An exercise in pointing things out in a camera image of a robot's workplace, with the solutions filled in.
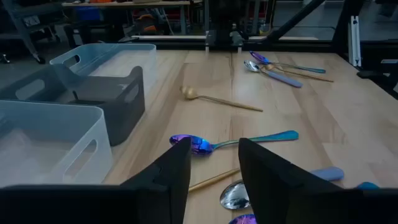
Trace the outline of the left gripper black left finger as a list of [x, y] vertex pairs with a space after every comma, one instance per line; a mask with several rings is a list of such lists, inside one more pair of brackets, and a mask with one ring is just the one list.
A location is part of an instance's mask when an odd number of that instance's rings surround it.
[[191, 174], [191, 139], [183, 138], [121, 184], [130, 224], [183, 224]]

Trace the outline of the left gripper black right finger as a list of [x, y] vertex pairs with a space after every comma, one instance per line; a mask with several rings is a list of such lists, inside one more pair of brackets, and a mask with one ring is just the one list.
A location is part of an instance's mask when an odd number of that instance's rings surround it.
[[297, 196], [340, 187], [296, 166], [248, 138], [238, 144], [239, 164], [257, 224], [288, 224]]

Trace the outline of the silver spoon lavender handle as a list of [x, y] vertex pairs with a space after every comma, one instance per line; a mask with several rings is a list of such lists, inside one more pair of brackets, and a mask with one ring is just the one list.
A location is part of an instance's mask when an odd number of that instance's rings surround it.
[[278, 73], [275, 73], [275, 72], [264, 71], [257, 64], [255, 64], [254, 62], [252, 62], [250, 60], [245, 60], [243, 62], [243, 64], [248, 70], [250, 70], [252, 72], [263, 73], [263, 74], [267, 75], [268, 77], [271, 77], [275, 80], [278, 80], [278, 81], [288, 84], [290, 86], [293, 86], [296, 88], [301, 88], [303, 86], [303, 84], [297, 80], [285, 77], [283, 75], [279, 75]]
[[[327, 181], [341, 180], [345, 175], [343, 170], [338, 167], [312, 170], [310, 173]], [[251, 206], [242, 179], [233, 182], [224, 189], [220, 195], [220, 204], [230, 210], [240, 210]]]

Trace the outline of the gold spoon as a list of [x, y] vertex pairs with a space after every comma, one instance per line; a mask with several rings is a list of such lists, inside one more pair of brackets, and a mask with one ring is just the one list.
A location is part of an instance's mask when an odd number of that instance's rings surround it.
[[180, 92], [182, 93], [182, 95], [184, 96], [185, 99], [187, 100], [195, 100], [195, 99], [205, 99], [205, 100], [210, 100], [210, 101], [214, 101], [220, 104], [224, 104], [224, 105], [229, 105], [229, 106], [233, 106], [233, 107], [237, 107], [237, 108], [242, 108], [245, 110], [252, 110], [252, 111], [258, 111], [258, 112], [263, 112], [263, 109], [260, 108], [256, 108], [254, 106], [249, 106], [249, 105], [244, 105], [241, 103], [236, 103], [236, 102], [232, 102], [232, 101], [228, 101], [228, 100], [223, 100], [220, 98], [215, 98], [212, 96], [206, 96], [206, 95], [199, 95], [197, 93], [197, 91], [190, 87], [190, 86], [181, 86], [179, 88]]
[[204, 181], [202, 181], [200, 183], [197, 183], [197, 184], [195, 184], [193, 186], [190, 186], [188, 191], [189, 192], [193, 192], [193, 191], [202, 189], [204, 187], [207, 187], [209, 185], [213, 185], [213, 184], [215, 184], [215, 183], [217, 183], [217, 182], [219, 182], [219, 181], [221, 181], [223, 179], [226, 179], [226, 178], [228, 178], [228, 177], [230, 177], [232, 175], [237, 174], [238, 172], [240, 172], [240, 168], [236, 168], [236, 169], [224, 172], [224, 173], [222, 173], [220, 175], [214, 176], [214, 177], [212, 177], [210, 179], [204, 180]]
[[333, 83], [333, 80], [328, 79], [328, 78], [323, 78], [323, 77], [319, 77], [319, 76], [316, 76], [316, 75], [307, 75], [307, 74], [302, 74], [302, 73], [297, 73], [297, 72], [291, 72], [291, 71], [283, 70], [283, 69], [281, 69], [279, 67], [276, 67], [274, 65], [265, 65], [265, 68], [267, 70], [275, 70], [276, 69], [278, 71], [281, 71], [281, 72], [284, 72], [284, 73], [289, 73], [289, 74], [296, 75], [296, 76], [301, 76], [301, 77], [311, 78], [311, 79], [314, 79], [314, 80], [321, 80], [321, 81], [324, 81], [324, 82], [332, 82]]

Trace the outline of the dark grey plastic storage bin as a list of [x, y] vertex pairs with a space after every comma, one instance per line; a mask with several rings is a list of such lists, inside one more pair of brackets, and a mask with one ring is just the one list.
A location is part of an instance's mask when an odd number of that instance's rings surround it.
[[145, 112], [143, 69], [126, 77], [80, 76], [49, 65], [0, 90], [0, 100], [97, 106], [104, 111], [110, 145], [124, 142]]

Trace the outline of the clear plastic storage bin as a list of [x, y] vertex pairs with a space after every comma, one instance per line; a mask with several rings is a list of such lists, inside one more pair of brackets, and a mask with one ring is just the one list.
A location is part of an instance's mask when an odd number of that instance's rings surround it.
[[153, 44], [85, 44], [51, 59], [80, 76], [126, 77], [134, 67], [143, 69], [144, 93], [157, 79], [157, 51]]
[[0, 188], [100, 184], [112, 165], [101, 108], [0, 100]]

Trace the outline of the orange power tool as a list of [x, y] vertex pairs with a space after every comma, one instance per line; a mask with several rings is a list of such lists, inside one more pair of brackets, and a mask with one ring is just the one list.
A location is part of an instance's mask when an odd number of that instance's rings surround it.
[[155, 35], [157, 33], [157, 19], [151, 14], [143, 14], [136, 20], [139, 35]]

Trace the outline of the white aluminium extrusion piece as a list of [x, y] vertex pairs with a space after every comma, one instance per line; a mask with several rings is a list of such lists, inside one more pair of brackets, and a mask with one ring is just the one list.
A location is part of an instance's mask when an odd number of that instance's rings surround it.
[[361, 66], [361, 43], [358, 16], [351, 16], [348, 24], [348, 58], [352, 66]]

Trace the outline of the wooden background table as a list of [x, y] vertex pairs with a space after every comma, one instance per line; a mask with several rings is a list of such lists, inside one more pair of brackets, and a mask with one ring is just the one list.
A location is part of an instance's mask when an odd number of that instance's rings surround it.
[[100, 8], [166, 8], [166, 7], [178, 7], [180, 9], [180, 25], [181, 33], [187, 34], [187, 19], [185, 17], [185, 8], [192, 5], [203, 2], [202, 0], [186, 0], [186, 1], [157, 1], [157, 2], [105, 2], [105, 3], [90, 3], [83, 2], [63, 2], [63, 7], [100, 7]]

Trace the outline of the blue plastic crate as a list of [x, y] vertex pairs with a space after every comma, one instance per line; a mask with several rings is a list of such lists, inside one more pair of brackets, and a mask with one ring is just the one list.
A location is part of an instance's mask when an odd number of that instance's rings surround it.
[[77, 17], [81, 21], [100, 21], [101, 12], [97, 7], [77, 7]]

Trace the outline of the grey metal cart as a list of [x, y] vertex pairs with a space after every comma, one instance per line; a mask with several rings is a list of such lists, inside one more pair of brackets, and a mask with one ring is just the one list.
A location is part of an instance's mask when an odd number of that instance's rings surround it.
[[[22, 18], [38, 16], [40, 25], [27, 27]], [[65, 22], [61, 0], [0, 0], [0, 40], [20, 40], [39, 63], [45, 59], [35, 47], [38, 40], [60, 42], [55, 26]]]

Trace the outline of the white power strip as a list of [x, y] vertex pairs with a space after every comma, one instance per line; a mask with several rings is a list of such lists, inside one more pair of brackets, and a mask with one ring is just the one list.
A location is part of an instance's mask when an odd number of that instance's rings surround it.
[[40, 19], [38, 16], [23, 17], [22, 20], [27, 27], [40, 25]]

